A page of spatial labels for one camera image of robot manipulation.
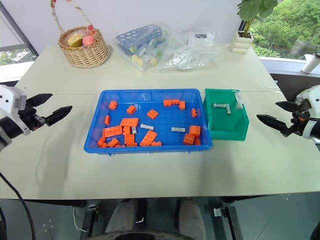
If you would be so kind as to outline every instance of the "basket handle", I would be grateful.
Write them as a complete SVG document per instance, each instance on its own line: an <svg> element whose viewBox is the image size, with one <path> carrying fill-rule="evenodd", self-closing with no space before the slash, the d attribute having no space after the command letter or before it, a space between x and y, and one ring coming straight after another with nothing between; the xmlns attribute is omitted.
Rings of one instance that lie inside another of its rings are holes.
<svg viewBox="0 0 320 240"><path fill-rule="evenodd" d="M56 1L57 0L51 0L51 3L50 3L50 6L52 8L52 15L54 17L54 20L55 20L55 23L58 27L58 29L60 30L60 32L63 34L65 31L64 29L62 28L62 26L60 25L59 23L59 20L58 20L58 17L57 17L57 14L56 14L56 10L55 10L55 7L56 7ZM94 26L92 25L92 23L89 21L89 19L87 18L87 16L85 15L84 11L82 11L82 9L76 5L72 0L66 0L68 3L70 3L72 6L74 6L80 13L81 15L83 16L84 20L86 21L87 25L88 25L88 29L94 34L95 31L94 31Z"/></svg>

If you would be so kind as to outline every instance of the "yellow fruit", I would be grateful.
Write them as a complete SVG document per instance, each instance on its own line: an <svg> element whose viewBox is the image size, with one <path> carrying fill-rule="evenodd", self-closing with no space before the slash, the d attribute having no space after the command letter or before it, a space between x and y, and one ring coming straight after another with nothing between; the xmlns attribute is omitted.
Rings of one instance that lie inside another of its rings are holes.
<svg viewBox="0 0 320 240"><path fill-rule="evenodd" d="M136 61L135 61L140 67L142 67L144 65L144 61L142 61L141 58L138 58Z"/></svg>
<svg viewBox="0 0 320 240"><path fill-rule="evenodd" d="M153 57L153 58L150 60L150 63L151 63L152 65L156 65L156 64L158 63L158 60L157 60L155 57Z"/></svg>
<svg viewBox="0 0 320 240"><path fill-rule="evenodd" d="M79 36L79 35L71 36L69 37L67 43L68 43L68 46L71 48L80 47L82 44L82 36Z"/></svg>
<svg viewBox="0 0 320 240"><path fill-rule="evenodd" d="M139 58L135 54L131 56L131 60L134 61L134 62L136 62L138 59Z"/></svg>

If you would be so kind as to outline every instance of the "white lego brick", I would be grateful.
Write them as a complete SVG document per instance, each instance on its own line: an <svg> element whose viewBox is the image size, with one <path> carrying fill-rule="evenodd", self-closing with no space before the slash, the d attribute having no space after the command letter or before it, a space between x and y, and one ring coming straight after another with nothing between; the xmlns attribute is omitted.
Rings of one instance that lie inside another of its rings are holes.
<svg viewBox="0 0 320 240"><path fill-rule="evenodd" d="M135 126L131 127L132 134L137 134L137 128Z"/></svg>
<svg viewBox="0 0 320 240"><path fill-rule="evenodd" d="M183 127L171 127L171 132L181 132L184 133L186 131Z"/></svg>
<svg viewBox="0 0 320 240"><path fill-rule="evenodd" d="M230 105L229 105L229 104L226 104L225 108L226 108L226 113L227 113L228 115L231 115L232 113L231 113Z"/></svg>
<svg viewBox="0 0 320 240"><path fill-rule="evenodd" d="M219 104L219 103L214 103L213 104L214 108L226 108L227 104Z"/></svg>
<svg viewBox="0 0 320 240"><path fill-rule="evenodd" d="M155 129L154 126L150 126L150 125L146 125L146 124L141 124L141 125L140 125L140 128L142 128L142 129L148 129L148 130L152 130L152 131Z"/></svg>

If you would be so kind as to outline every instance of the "orange lego brick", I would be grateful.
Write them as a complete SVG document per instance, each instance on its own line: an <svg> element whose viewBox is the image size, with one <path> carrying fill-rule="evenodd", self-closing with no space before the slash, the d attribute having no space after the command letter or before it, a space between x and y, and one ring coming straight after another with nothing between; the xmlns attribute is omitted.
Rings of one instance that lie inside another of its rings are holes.
<svg viewBox="0 0 320 240"><path fill-rule="evenodd" d="M185 134L183 144L185 145L193 145L195 141L195 136L190 135L188 133Z"/></svg>
<svg viewBox="0 0 320 240"><path fill-rule="evenodd" d="M107 138L106 138L105 136L102 136L102 137L100 137L99 141L101 141L101 142L104 143L104 142L106 142L106 139L107 139Z"/></svg>
<svg viewBox="0 0 320 240"><path fill-rule="evenodd" d="M107 127L102 129L102 136L103 137L112 137L115 135L120 135L122 134L122 126L112 126L112 127Z"/></svg>
<svg viewBox="0 0 320 240"><path fill-rule="evenodd" d="M137 127L139 118L122 118L121 126Z"/></svg>
<svg viewBox="0 0 320 240"><path fill-rule="evenodd" d="M131 134L131 127L130 126L124 126L123 127L123 135Z"/></svg>
<svg viewBox="0 0 320 240"><path fill-rule="evenodd" d="M191 115L192 115L193 118L195 118L197 116L197 111L196 111L195 108L191 109Z"/></svg>
<svg viewBox="0 0 320 240"><path fill-rule="evenodd" d="M172 99L171 102L172 102L172 104L179 104L180 100L179 99Z"/></svg>
<svg viewBox="0 0 320 240"><path fill-rule="evenodd" d="M189 127L189 134L193 135L196 139L199 138L201 133L201 127L200 126L190 126Z"/></svg>
<svg viewBox="0 0 320 240"><path fill-rule="evenodd" d="M112 138L112 140L108 143L109 148L113 148L115 145L118 145L120 142L116 138Z"/></svg>
<svg viewBox="0 0 320 240"><path fill-rule="evenodd" d="M185 101L180 101L179 102L179 108L181 110L185 110L186 109L186 102Z"/></svg>
<svg viewBox="0 0 320 240"><path fill-rule="evenodd" d="M109 115L105 116L104 124L105 125L109 125L110 124L110 116Z"/></svg>
<svg viewBox="0 0 320 240"><path fill-rule="evenodd" d="M201 145L200 138L196 138L196 139L194 140L194 145Z"/></svg>
<svg viewBox="0 0 320 240"><path fill-rule="evenodd" d="M151 119L155 119L159 113L153 109L151 109L148 113L147 116L150 117Z"/></svg>
<svg viewBox="0 0 320 240"><path fill-rule="evenodd" d="M151 146L162 146L162 142L160 142L160 141L153 141L153 142L151 143Z"/></svg>
<svg viewBox="0 0 320 240"><path fill-rule="evenodd" d="M149 130L140 142L140 146L150 146L150 144L155 140L156 136L156 132Z"/></svg>
<svg viewBox="0 0 320 240"><path fill-rule="evenodd" d="M133 105L129 106L129 108L126 110L126 112L130 115L134 114L135 111L136 111L136 107Z"/></svg>
<svg viewBox="0 0 320 240"><path fill-rule="evenodd" d="M133 144L134 142L135 142L134 134L124 135L124 144Z"/></svg>
<svg viewBox="0 0 320 240"><path fill-rule="evenodd" d="M172 101L171 100L163 100L163 105L165 106L165 107L170 107L170 106L172 106Z"/></svg>
<svg viewBox="0 0 320 240"><path fill-rule="evenodd" d="M138 143L132 142L132 143L128 143L126 146L127 146L127 147L137 147L137 146L138 146Z"/></svg>
<svg viewBox="0 0 320 240"><path fill-rule="evenodd" d="M111 101L109 104L109 109L115 110L118 106L118 103L116 101Z"/></svg>

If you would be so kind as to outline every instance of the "clear plastic bag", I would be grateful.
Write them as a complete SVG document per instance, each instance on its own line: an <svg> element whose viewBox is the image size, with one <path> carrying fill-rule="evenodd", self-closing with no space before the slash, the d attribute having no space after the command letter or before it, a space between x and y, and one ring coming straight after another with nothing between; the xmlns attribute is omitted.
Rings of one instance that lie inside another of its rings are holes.
<svg viewBox="0 0 320 240"><path fill-rule="evenodd" d="M208 65L218 55L216 34L207 31L180 31L173 33L157 68L190 70Z"/></svg>
<svg viewBox="0 0 320 240"><path fill-rule="evenodd" d="M139 68L146 70L158 64L170 38L169 26L150 24L117 35L118 50Z"/></svg>

